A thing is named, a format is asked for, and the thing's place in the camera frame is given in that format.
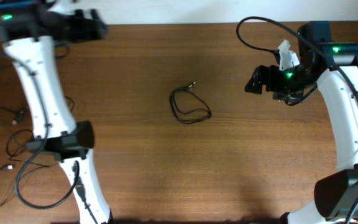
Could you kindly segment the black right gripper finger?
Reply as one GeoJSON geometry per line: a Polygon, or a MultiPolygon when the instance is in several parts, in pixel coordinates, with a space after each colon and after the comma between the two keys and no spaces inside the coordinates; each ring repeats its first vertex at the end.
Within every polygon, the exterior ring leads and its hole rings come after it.
{"type": "Polygon", "coordinates": [[[268,83],[270,80],[270,68],[264,65],[258,66],[252,75],[254,83],[268,83]]]}
{"type": "Polygon", "coordinates": [[[248,93],[253,93],[257,95],[261,95],[263,92],[263,82],[259,80],[249,80],[248,83],[244,87],[244,91],[248,93]]]}

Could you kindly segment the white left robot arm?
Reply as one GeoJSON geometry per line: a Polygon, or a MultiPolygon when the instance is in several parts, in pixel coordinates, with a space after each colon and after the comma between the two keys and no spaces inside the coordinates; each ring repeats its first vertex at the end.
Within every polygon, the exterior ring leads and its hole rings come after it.
{"type": "Polygon", "coordinates": [[[55,63],[58,41],[102,39],[108,28],[96,9],[71,1],[0,1],[0,42],[18,73],[30,109],[32,155],[52,154],[66,174],[81,223],[112,223],[94,167],[94,132],[76,121],[67,105],[55,63]]]}

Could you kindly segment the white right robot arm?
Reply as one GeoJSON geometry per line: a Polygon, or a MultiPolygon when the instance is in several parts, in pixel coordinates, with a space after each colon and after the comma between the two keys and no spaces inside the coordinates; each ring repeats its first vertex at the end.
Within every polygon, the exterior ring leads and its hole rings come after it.
{"type": "Polygon", "coordinates": [[[280,223],[358,222],[358,44],[335,42],[327,21],[294,31],[299,51],[288,41],[273,51],[276,64],[259,66],[245,91],[272,92],[288,106],[319,91],[328,109],[336,143],[337,172],[317,181],[313,200],[284,213],[280,223]]]}

